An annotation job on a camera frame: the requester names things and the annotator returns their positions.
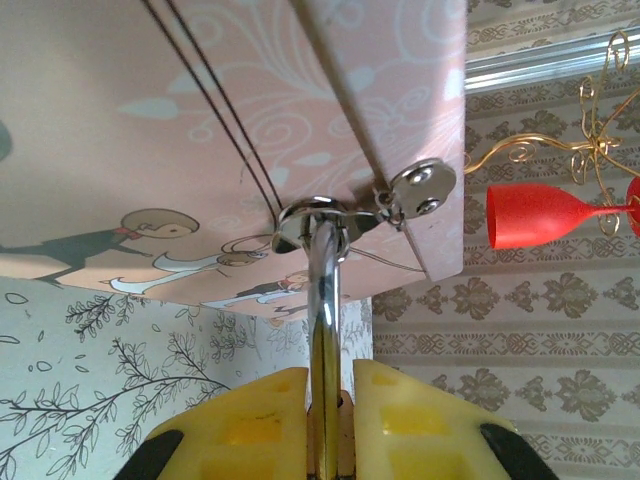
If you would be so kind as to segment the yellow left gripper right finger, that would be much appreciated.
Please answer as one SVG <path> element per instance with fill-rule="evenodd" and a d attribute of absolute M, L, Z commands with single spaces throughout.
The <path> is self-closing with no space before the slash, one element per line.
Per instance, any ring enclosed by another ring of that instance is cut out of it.
<path fill-rule="evenodd" d="M 357 478 L 554 478 L 510 421 L 374 360 L 353 370 Z"/>

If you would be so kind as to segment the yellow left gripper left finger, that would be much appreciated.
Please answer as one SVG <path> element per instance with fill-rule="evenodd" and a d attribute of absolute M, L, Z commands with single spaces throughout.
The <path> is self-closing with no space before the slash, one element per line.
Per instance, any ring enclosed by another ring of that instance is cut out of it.
<path fill-rule="evenodd" d="M 160 424 L 117 479 L 305 479 L 308 370 L 291 367 Z"/>

